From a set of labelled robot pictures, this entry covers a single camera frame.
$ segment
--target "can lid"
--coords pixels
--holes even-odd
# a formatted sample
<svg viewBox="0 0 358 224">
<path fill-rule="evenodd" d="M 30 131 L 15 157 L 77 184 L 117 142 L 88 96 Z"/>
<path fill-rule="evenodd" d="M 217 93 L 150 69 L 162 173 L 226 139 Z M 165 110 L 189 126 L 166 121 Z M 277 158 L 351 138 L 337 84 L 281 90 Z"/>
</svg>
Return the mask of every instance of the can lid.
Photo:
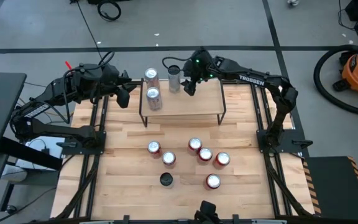
<svg viewBox="0 0 358 224">
<path fill-rule="evenodd" d="M 162 160 L 167 164 L 171 164 L 173 161 L 175 161 L 175 155 L 173 152 L 164 152 L 162 155 Z"/>
<path fill-rule="evenodd" d="M 189 145 L 193 149 L 198 149 L 198 148 L 201 147 L 202 142 L 201 142 L 201 140 L 199 138 L 192 138 L 192 139 L 190 139 Z"/>
<path fill-rule="evenodd" d="M 173 182 L 173 177 L 170 173 L 165 172 L 165 173 L 161 174 L 160 183 L 162 185 L 169 186 L 172 184 L 172 182 Z"/>
<path fill-rule="evenodd" d="M 229 154 L 227 154 L 226 152 L 220 152 L 218 154 L 218 161 L 224 165 L 228 164 L 230 162 Z"/>
<path fill-rule="evenodd" d="M 150 87 L 149 89 L 147 89 L 147 96 L 150 98 L 158 97 L 159 93 L 160 93 L 160 91 L 156 87 Z"/>
<path fill-rule="evenodd" d="M 154 68 L 149 68 L 146 70 L 146 72 L 144 72 L 144 75 L 147 78 L 154 78 L 157 75 L 157 71 Z"/>
<path fill-rule="evenodd" d="M 202 159 L 210 159 L 212 158 L 212 151 L 208 148 L 202 148 L 200 150 L 200 157 Z"/>
<path fill-rule="evenodd" d="M 178 65 L 171 65 L 168 67 L 168 73 L 170 75 L 178 75 L 180 73 L 180 68 Z"/>
<path fill-rule="evenodd" d="M 160 149 L 160 143 L 158 143 L 158 141 L 150 141 L 147 150 L 149 150 L 149 152 L 157 152 L 158 149 Z"/>
<path fill-rule="evenodd" d="M 207 178 L 207 183 L 212 188 L 217 188 L 221 185 L 221 179 L 216 174 L 211 174 Z"/>
</svg>

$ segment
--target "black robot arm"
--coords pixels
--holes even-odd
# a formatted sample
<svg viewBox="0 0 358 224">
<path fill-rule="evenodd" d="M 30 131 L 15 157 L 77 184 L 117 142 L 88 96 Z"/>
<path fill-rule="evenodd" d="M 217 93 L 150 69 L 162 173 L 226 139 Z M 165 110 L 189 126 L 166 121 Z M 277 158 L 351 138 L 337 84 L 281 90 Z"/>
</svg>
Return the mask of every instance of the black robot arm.
<svg viewBox="0 0 358 224">
<path fill-rule="evenodd" d="M 111 54 L 104 63 L 100 62 L 99 65 L 81 63 L 80 66 L 67 71 L 63 77 L 49 83 L 41 95 L 30 98 L 30 101 L 23 106 L 17 106 L 9 123 L 16 138 L 20 141 L 29 141 L 39 136 L 53 136 L 73 138 L 81 143 L 90 140 L 92 140 L 90 142 L 97 142 L 95 141 L 96 131 L 92 126 L 80 128 L 54 126 L 43 124 L 35 117 L 49 109 L 58 112 L 54 106 L 65 105 L 67 119 L 62 115 L 61 117 L 66 123 L 70 123 L 68 103 L 72 101 L 81 103 L 83 100 L 93 102 L 95 98 L 105 95 L 117 95 L 118 105 L 126 108 L 129 102 L 129 92 L 135 86 L 126 85 L 132 80 L 126 71 L 120 75 L 114 66 L 108 64 L 113 55 Z"/>
<path fill-rule="evenodd" d="M 182 85 L 191 96 L 195 94 L 197 83 L 207 82 L 212 78 L 239 80 L 268 89 L 276 104 L 277 114 L 267 128 L 265 142 L 270 147 L 277 147 L 280 144 L 284 119 L 295 107 L 298 96 L 298 92 L 292 87 L 289 79 L 244 68 L 227 58 L 212 58 L 202 47 L 185 62 L 183 72 L 185 77 L 190 77 L 190 81 L 186 80 Z"/>
</svg>

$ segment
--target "gray floor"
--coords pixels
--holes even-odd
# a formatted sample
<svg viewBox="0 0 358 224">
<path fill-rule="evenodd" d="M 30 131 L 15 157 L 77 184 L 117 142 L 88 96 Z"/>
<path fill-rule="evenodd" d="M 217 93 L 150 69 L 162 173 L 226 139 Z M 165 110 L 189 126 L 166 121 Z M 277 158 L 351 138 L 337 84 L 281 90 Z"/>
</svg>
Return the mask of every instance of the gray floor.
<svg viewBox="0 0 358 224">
<path fill-rule="evenodd" d="M 342 0 L 344 7 L 349 0 Z M 285 0 L 268 0 L 281 46 L 330 46 L 353 42 L 356 34 L 337 24 L 337 0 L 301 0 L 288 8 Z M 273 46 L 264 6 L 260 0 L 132 0 L 120 2 L 122 17 L 113 23 L 103 21 L 95 6 L 81 2 L 100 47 L 155 47 L 194 45 Z M 344 15 L 344 23 L 351 24 Z M 94 47 L 78 7 L 62 0 L 5 0 L 0 8 L 0 49 Z M 163 71 L 162 57 L 187 58 L 189 51 L 117 52 L 112 64 L 140 78 L 146 68 Z M 274 51 L 211 51 L 237 60 L 241 65 L 280 74 Z M 329 104 L 318 94 L 313 69 L 324 52 L 283 52 L 288 74 L 298 89 L 298 111 L 305 135 L 313 140 L 311 156 L 353 156 L 358 164 L 358 116 Z M 27 81 L 47 85 L 67 70 L 64 61 L 97 63 L 97 53 L 0 54 L 0 72 L 24 72 Z M 329 85 L 338 78 L 339 65 L 330 60 L 322 80 Z M 42 88 L 26 85 L 21 97 L 37 96 Z M 338 97 L 358 105 L 358 94 Z M 6 136 L 12 137 L 9 130 Z M 0 196 L 3 185 L 0 183 Z M 11 204 L 24 205 L 48 187 L 18 187 Z M 53 192 L 42 202 L 3 223 L 46 220 Z"/>
</svg>

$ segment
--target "orange vacuum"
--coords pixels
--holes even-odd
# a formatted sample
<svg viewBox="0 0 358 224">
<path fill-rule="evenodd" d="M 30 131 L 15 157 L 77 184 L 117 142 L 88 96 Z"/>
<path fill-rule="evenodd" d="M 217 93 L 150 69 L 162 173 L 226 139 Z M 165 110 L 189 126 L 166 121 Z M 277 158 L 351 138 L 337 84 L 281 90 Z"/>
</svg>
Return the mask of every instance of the orange vacuum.
<svg viewBox="0 0 358 224">
<path fill-rule="evenodd" d="M 321 59 L 318 61 L 316 67 L 314 68 L 314 84 L 316 85 L 317 90 L 331 103 L 337 105 L 338 107 L 350 111 L 352 113 L 358 114 L 358 108 L 348 105 L 340 101 L 339 99 L 333 97 L 321 84 L 320 80 L 320 71 L 321 67 L 327 61 L 327 59 L 338 52 L 343 52 L 339 61 L 344 66 L 342 71 L 342 80 L 333 84 L 333 88 L 336 91 L 344 91 L 347 89 L 352 89 L 358 91 L 358 46 L 355 45 L 342 45 L 336 47 L 333 50 L 325 53 Z"/>
</svg>

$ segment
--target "wooden tabletop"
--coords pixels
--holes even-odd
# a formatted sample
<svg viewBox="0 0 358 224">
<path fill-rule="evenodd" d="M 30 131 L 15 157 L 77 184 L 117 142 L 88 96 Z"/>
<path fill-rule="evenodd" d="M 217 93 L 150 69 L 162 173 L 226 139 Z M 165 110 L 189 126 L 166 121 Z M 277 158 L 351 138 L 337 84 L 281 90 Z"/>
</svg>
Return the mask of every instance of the wooden tabletop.
<svg viewBox="0 0 358 224">
<path fill-rule="evenodd" d="M 215 203 L 220 218 L 232 218 L 232 214 L 239 214 L 240 218 L 273 218 L 249 85 L 224 85 L 227 113 L 220 126 L 216 115 L 161 116 L 149 118 L 145 128 L 139 117 L 139 93 L 140 88 L 131 92 L 126 109 L 118 107 L 115 98 L 110 99 L 106 150 L 99 164 L 93 220 L 122 220 L 124 215 L 130 215 L 132 220 L 193 218 L 202 200 Z M 268 100 L 274 116 L 275 104 L 269 93 Z M 88 101 L 77 105 L 72 126 L 88 125 L 91 111 Z M 291 127 L 290 119 L 284 126 Z M 223 170 L 216 170 L 211 164 L 199 165 L 186 150 L 189 139 L 195 136 L 214 155 L 228 152 L 231 163 Z M 160 159 L 150 157 L 146 150 L 150 140 L 159 141 L 164 151 L 177 155 L 174 169 L 166 170 Z M 290 154 L 280 155 L 288 188 L 307 211 L 314 213 L 301 160 Z M 82 160 L 83 156 L 75 156 L 63 168 L 51 217 L 63 210 L 77 190 Z M 159 182 L 164 172 L 173 175 L 172 189 L 163 188 Z M 211 173 L 219 174 L 222 184 L 216 190 L 205 190 L 203 181 Z M 279 190 L 277 195 L 284 214 Z M 86 192 L 81 214 L 85 214 L 87 198 Z"/>
</svg>

